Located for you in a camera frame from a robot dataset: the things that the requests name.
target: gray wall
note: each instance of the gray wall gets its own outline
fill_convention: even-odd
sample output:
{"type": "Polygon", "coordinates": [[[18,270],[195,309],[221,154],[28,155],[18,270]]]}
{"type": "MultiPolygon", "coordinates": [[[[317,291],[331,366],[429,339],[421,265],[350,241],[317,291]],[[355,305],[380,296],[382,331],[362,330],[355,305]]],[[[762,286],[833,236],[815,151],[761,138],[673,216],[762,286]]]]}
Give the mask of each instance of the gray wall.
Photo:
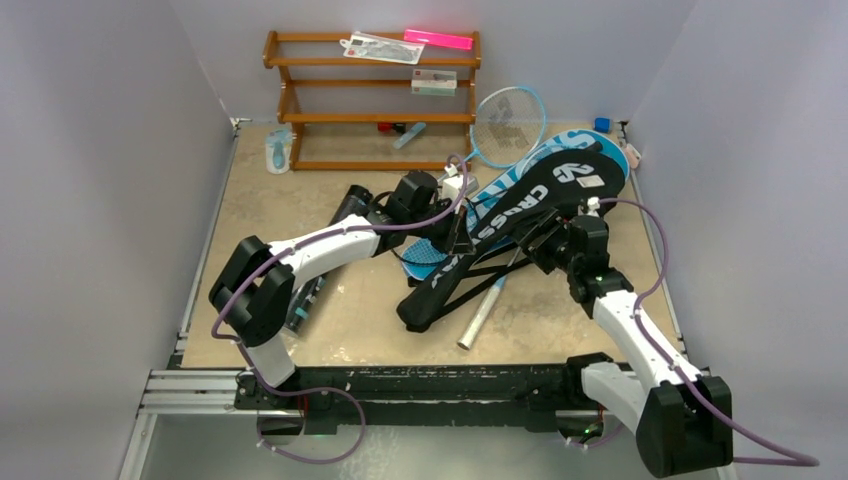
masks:
{"type": "MultiPolygon", "coordinates": [[[[231,116],[275,118],[280,92],[276,71],[262,66],[269,30],[470,31],[483,37],[478,101],[494,89],[535,87],[553,119],[597,115],[629,118],[645,95],[695,0],[286,1],[172,0],[192,45],[231,116]]],[[[325,55],[341,55],[332,46],[325,55]]],[[[389,75],[345,69],[345,75],[389,75]]],[[[295,72],[341,75],[338,70],[295,72]]],[[[445,98],[394,92],[304,91],[310,111],[443,111],[445,98]]]]}
{"type": "MultiPolygon", "coordinates": [[[[692,358],[735,417],[844,478],[848,4],[701,1],[632,121],[692,358]]],[[[738,454],[766,454],[748,441],[738,454]]]]}
{"type": "Polygon", "coordinates": [[[0,45],[0,478],[114,478],[229,121],[166,0],[4,0],[0,45]]]}

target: badminton racket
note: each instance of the badminton racket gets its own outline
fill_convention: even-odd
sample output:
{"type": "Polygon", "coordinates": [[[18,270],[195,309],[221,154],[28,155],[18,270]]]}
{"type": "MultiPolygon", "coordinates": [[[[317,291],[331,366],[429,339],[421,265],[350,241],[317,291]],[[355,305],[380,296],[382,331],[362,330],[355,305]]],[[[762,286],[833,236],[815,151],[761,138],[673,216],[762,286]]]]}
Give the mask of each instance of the badminton racket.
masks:
{"type": "Polygon", "coordinates": [[[471,125],[474,156],[493,168],[510,168],[542,141],[548,117],[539,96],[528,87],[502,88],[477,106],[471,125]]]}

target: white racket handle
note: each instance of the white racket handle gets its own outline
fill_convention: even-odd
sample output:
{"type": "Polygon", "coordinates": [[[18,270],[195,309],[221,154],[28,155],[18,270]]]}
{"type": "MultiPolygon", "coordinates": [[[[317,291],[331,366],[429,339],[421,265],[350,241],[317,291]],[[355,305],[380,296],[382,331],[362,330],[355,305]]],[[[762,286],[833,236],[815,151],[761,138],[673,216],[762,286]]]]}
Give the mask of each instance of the white racket handle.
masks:
{"type": "Polygon", "coordinates": [[[477,308],[477,313],[474,314],[474,318],[471,319],[471,323],[468,324],[468,328],[465,329],[465,333],[462,337],[460,337],[459,341],[456,342],[456,344],[459,345],[459,348],[471,350],[471,345],[474,344],[474,339],[477,338],[477,334],[480,333],[480,329],[489,317],[489,312],[498,300],[498,295],[501,294],[501,289],[503,288],[505,279],[506,276],[499,278],[498,281],[489,288],[489,291],[486,292],[486,296],[483,298],[483,303],[481,303],[477,308]]]}

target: pink object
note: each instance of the pink object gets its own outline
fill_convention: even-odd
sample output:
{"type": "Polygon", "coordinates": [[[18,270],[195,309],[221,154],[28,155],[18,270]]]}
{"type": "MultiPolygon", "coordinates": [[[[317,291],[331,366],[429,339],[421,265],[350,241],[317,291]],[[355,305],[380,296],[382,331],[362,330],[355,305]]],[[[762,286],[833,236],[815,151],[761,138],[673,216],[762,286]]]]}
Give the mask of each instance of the pink object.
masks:
{"type": "Polygon", "coordinates": [[[459,50],[471,50],[474,39],[468,37],[457,37],[456,35],[445,35],[444,33],[422,32],[421,30],[406,29],[403,39],[407,42],[426,43],[437,47],[456,48],[459,50]]]}

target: beige table surface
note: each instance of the beige table surface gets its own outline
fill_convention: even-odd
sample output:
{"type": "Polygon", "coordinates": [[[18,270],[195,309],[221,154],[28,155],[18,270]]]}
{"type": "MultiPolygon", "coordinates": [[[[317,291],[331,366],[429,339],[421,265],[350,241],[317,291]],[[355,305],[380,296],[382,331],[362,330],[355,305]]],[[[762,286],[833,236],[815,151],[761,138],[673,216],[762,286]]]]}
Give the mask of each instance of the beige table surface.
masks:
{"type": "MultiPolygon", "coordinates": [[[[550,135],[584,125],[555,125],[550,135]]],[[[265,242],[297,237],[326,226],[351,184],[379,193],[392,190],[400,172],[288,172],[265,170],[264,137],[278,125],[241,129],[238,148],[224,193],[217,225],[203,270],[182,366],[241,367],[244,361],[229,342],[215,340],[210,328],[216,317],[207,297],[236,244],[249,235],[265,242]]],[[[371,125],[323,127],[307,135],[302,158],[335,160],[397,159],[409,153],[441,159],[462,151],[461,137],[440,127],[427,127],[401,151],[392,138],[371,125]]],[[[476,162],[473,174],[481,185],[499,171],[476,162]]],[[[629,183],[622,192],[634,198],[629,183]]],[[[606,219],[610,225],[612,264],[635,285],[647,289],[657,277],[651,247],[637,209],[620,206],[606,219]]],[[[458,292],[475,280],[463,282],[458,292]]],[[[506,286],[471,351],[456,346],[483,295],[442,318],[425,333],[404,329],[395,308],[410,292],[399,261],[390,253],[355,262],[333,273],[297,340],[287,339],[298,365],[457,365],[563,362],[566,358],[606,352],[624,360],[612,339],[568,294],[565,274],[544,275],[534,266],[507,277],[506,286]]],[[[674,345],[676,334],[662,290],[645,302],[648,313],[674,345]]],[[[230,331],[224,325],[222,331],[230,331]]]]}

